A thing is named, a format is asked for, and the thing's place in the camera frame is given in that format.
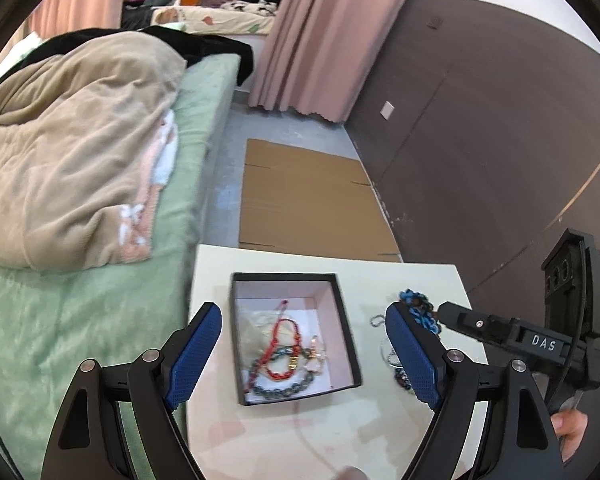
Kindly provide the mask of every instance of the blue rubber pad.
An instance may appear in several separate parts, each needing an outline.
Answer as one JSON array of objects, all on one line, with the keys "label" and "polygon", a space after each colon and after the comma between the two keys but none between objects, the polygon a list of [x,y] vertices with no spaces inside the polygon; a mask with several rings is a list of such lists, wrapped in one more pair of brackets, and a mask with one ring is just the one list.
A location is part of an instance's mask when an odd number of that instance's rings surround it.
[{"label": "blue rubber pad", "polygon": [[416,397],[426,402],[432,410],[437,409],[442,398],[436,389],[436,370],[393,305],[386,310],[385,328]]},{"label": "blue rubber pad", "polygon": [[175,410],[180,403],[189,400],[206,361],[218,341],[221,327],[220,309],[217,305],[213,305],[171,369],[170,387],[164,400],[172,410]]}]

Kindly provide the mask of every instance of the screw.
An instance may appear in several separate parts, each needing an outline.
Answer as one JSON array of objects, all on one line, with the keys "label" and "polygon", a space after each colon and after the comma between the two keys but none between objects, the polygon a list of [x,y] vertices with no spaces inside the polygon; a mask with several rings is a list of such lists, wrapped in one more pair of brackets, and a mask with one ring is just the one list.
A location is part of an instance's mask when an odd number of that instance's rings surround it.
[{"label": "screw", "polygon": [[446,356],[454,363],[460,363],[464,359],[464,354],[459,350],[449,350],[449,352],[446,353]]},{"label": "screw", "polygon": [[513,368],[517,372],[524,372],[526,370],[526,365],[524,361],[520,359],[513,359],[511,362],[511,368]]},{"label": "screw", "polygon": [[160,352],[155,349],[151,349],[142,354],[142,361],[153,363],[158,357],[160,357]]},{"label": "screw", "polygon": [[80,370],[83,372],[91,372],[96,367],[96,361],[93,359],[87,359],[86,361],[82,361],[80,364]]}]

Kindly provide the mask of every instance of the black box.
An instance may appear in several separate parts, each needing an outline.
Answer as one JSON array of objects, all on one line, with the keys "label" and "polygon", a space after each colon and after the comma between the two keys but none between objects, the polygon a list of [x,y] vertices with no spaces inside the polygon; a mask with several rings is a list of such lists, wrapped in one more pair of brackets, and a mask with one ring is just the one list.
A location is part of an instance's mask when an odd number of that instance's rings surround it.
[{"label": "black box", "polygon": [[[240,313],[264,313],[260,315],[275,319],[283,300],[288,301],[283,317],[298,322],[302,346],[309,347],[312,337],[319,336],[326,350],[326,360],[323,372],[315,375],[314,380],[304,391],[281,399],[267,399],[253,392],[245,392],[248,368],[253,362],[253,355],[246,358],[248,362],[243,362]],[[230,309],[235,381],[240,404],[251,406],[306,399],[356,388],[362,384],[360,364],[335,274],[237,272],[232,276]],[[304,373],[304,370],[299,369],[291,379],[280,382],[272,381],[259,374],[256,384],[267,390],[284,389],[301,380]]]}]

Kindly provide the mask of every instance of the table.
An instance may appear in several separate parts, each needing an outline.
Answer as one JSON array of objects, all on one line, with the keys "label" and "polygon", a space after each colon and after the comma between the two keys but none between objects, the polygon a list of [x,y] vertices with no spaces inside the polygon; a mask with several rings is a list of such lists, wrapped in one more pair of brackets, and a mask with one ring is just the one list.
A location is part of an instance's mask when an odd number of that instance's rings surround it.
[{"label": "table", "polygon": [[[237,402],[228,295],[233,272],[334,272],[354,336],[363,385],[261,406]],[[384,314],[401,290],[431,303],[470,307],[455,266],[337,260],[200,245],[190,317],[205,301],[222,311],[222,333],[187,403],[189,449],[207,480],[330,480],[346,466],[371,480],[402,477],[432,411],[394,381],[380,357]],[[486,363],[481,343],[443,328],[442,342]],[[456,476],[473,464],[486,403],[476,404]]]}]

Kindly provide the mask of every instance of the gray floor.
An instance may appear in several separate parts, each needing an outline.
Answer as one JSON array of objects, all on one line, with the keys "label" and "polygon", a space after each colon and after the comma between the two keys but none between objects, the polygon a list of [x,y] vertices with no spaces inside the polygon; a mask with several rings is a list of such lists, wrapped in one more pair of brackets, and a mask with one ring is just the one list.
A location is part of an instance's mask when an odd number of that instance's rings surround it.
[{"label": "gray floor", "polygon": [[238,246],[240,194],[247,139],[263,139],[358,159],[342,126],[295,112],[265,112],[233,104],[208,198],[205,244]]}]

